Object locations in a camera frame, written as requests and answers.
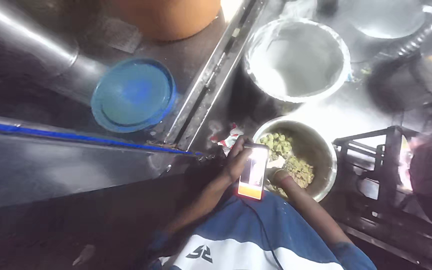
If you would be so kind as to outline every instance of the red and white wrapper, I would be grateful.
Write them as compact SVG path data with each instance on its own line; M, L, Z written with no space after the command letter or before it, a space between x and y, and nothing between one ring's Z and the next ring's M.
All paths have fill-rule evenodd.
M231 148L233 147L234 143L236 143L236 140L239 138L239 136L244 134L243 130L241 130L235 123L233 123L232 127L233 129L231 129L229 132L229 137L217 143L223 147L223 151L226 156L228 156L230 153Z

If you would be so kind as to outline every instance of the blue and white shirt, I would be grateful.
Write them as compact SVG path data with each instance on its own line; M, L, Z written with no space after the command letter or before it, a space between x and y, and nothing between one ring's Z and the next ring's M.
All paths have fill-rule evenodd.
M244 200L260 216L243 203ZM201 224L180 251L160 257L151 269L278 269L375 270L355 245L341 242L328 247L303 217L280 197L265 192L261 201L237 196Z

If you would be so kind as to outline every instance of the metal edge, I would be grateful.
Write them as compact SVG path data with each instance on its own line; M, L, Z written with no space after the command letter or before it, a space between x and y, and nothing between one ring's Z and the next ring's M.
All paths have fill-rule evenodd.
M190 116L199 95L203 91L208 79L211 77L213 71L218 66L219 60L224 54L225 48L229 41L231 40L234 29L237 28L242 16L244 15L246 7L251 1L255 0L244 0L239 7L237 14L234 15L232 21L225 29L221 39L213 50L213 53L209 57L206 65L202 68L200 75L196 77L191 83L191 90L188 91L186 98L181 106L181 110L177 114L173 124L171 125L169 131L163 136L163 141L165 143L177 143L176 138L178 134L182 132L185 122Z
M219 73L217 76L215 76L214 81L210 83L208 91L203 97L188 126L184 130L181 139L177 142L177 147L180 150L188 151L194 142L196 135L206 120L216 99L224 89L229 76L232 74L239 60L241 59L243 49L248 42L249 36L253 30L253 25L258 19L261 9L263 9L267 3L267 0L255 0L245 22L243 22L242 26L240 27L237 38L235 39L231 48L229 48L225 60L221 61L222 63L219 68Z

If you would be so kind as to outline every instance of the hand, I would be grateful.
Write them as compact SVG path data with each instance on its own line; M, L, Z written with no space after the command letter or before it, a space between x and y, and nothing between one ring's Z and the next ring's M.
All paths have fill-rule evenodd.
M240 136L227 155L227 164L223 174L229 177L231 183L235 182L243 173L244 165L251 154L251 148L244 148L244 143L253 142L248 136Z
M291 177L291 175L285 171L284 169L279 169L276 168L273 171L270 171L270 174L268 175L268 180L271 182L272 185L278 186L278 187L283 187L286 182L291 183L294 182L294 184L296 184L296 182L294 181L294 179Z

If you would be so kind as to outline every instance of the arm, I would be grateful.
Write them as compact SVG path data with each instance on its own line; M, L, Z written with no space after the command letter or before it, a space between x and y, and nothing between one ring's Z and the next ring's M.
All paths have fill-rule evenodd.
M284 170L278 170L273 175L273 181L280 186L290 204L301 214L306 222L318 233L321 239L332 246L340 242L351 243L334 219L319 205L293 178Z
M221 199L221 196L223 196L224 191L235 182L243 172L244 164L251 154L251 149L244 149L243 145L249 140L250 139L245 136L241 136L237 139L228 154L228 164L223 171L204 188L194 202L183 209L183 211L165 227L163 230L164 233L171 236L214 209Z

